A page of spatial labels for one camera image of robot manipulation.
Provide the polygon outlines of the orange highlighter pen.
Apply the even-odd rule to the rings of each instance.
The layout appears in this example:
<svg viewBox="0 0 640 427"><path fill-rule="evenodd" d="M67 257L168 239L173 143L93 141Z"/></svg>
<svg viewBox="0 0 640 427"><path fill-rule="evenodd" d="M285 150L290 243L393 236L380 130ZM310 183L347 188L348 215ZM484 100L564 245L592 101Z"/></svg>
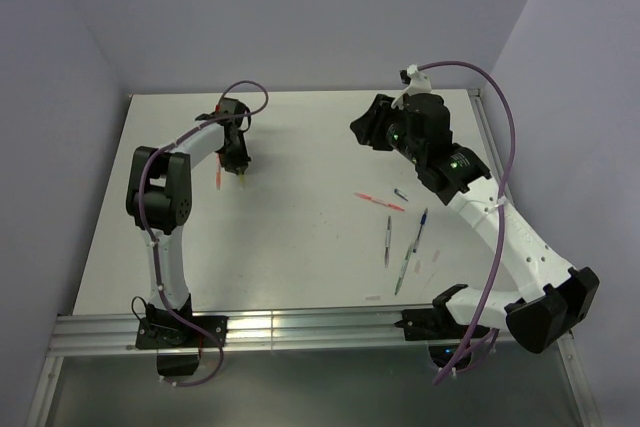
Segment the orange highlighter pen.
<svg viewBox="0 0 640 427"><path fill-rule="evenodd" d="M221 189L221 175L222 175L222 166L220 161L220 155L216 154L216 171L215 171L215 186L216 190Z"/></svg>

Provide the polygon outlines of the pink highlighter pen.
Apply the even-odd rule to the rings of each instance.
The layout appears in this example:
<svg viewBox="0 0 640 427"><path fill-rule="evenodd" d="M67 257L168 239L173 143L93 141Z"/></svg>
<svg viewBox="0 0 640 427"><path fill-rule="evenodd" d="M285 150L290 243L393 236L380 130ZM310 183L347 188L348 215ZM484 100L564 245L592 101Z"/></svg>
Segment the pink highlighter pen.
<svg viewBox="0 0 640 427"><path fill-rule="evenodd" d="M403 208L403 207L401 207L399 205L396 205L396 204L391 203L391 202L387 202L387 201L382 200L382 199L378 199L376 197L372 197L372 196L370 196L368 194L356 192L356 193L354 193L354 195L356 197L362 199L362 200L374 203L376 205L380 205L380 206L383 206L385 208L389 208L389 209L392 209L392 210L398 211L398 212L405 212L405 208Z"/></svg>

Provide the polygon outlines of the purple highlighter pen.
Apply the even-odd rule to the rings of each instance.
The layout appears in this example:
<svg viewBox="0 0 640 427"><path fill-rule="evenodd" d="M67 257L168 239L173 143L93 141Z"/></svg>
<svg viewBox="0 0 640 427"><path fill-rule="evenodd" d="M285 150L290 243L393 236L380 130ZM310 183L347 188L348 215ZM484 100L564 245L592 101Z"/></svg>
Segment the purple highlighter pen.
<svg viewBox="0 0 640 427"><path fill-rule="evenodd" d="M389 215L386 221L385 243L384 243L384 267L385 268L388 268L390 264L391 243L392 243L392 217L391 215Z"/></svg>

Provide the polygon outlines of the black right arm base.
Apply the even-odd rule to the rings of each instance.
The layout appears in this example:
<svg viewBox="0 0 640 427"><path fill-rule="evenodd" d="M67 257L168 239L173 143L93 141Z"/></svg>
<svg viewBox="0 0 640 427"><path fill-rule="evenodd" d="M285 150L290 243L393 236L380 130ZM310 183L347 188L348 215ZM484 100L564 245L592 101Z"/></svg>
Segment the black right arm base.
<svg viewBox="0 0 640 427"><path fill-rule="evenodd" d="M431 359L439 368L444 368L453 357L467 331L466 325L457 324L446 310L435 307L402 310L401 318L394 326L403 331L404 339L408 342L452 340L447 345L429 347Z"/></svg>

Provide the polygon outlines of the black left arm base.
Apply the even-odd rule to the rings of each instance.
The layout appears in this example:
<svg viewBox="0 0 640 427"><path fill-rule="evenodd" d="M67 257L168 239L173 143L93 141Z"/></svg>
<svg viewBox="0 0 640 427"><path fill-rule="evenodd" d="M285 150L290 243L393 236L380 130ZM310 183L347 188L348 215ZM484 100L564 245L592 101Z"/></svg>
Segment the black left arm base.
<svg viewBox="0 0 640 427"><path fill-rule="evenodd" d="M182 325L182 330L164 329L150 324L146 318L139 322L135 341L137 350L153 350L157 373L171 380L183 380L196 373L205 348L217 348L226 342L228 317L196 316L192 322L211 334L216 341Z"/></svg>

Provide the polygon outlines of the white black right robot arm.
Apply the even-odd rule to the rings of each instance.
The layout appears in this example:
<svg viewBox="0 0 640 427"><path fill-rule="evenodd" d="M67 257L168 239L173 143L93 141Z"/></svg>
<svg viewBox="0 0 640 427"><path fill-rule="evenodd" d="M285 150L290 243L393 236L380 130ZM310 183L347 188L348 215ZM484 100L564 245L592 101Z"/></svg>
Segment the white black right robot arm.
<svg viewBox="0 0 640 427"><path fill-rule="evenodd" d="M433 302L433 328L452 337L471 324L506 330L525 350L539 354L582 322L600 280L556 253L499 190L489 167L453 140L451 114L442 97L421 93L377 95L350 124L359 144L397 151L424 187L457 213L500 256L513 292L484 292L456 284Z"/></svg>

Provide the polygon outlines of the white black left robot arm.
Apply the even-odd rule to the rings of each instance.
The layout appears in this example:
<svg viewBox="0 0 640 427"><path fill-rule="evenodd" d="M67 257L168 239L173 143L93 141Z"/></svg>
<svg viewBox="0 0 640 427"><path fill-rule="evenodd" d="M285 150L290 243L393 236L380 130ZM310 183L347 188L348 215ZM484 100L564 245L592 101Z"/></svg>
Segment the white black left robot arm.
<svg viewBox="0 0 640 427"><path fill-rule="evenodd" d="M193 207L192 170L214 154L219 170L241 177L251 161L242 127L251 118L244 103L225 97L196 122L164 149L135 149L125 198L127 214L148 249L152 290L146 318L159 325L159 335L172 346L187 344L195 333L182 254L183 227Z"/></svg>

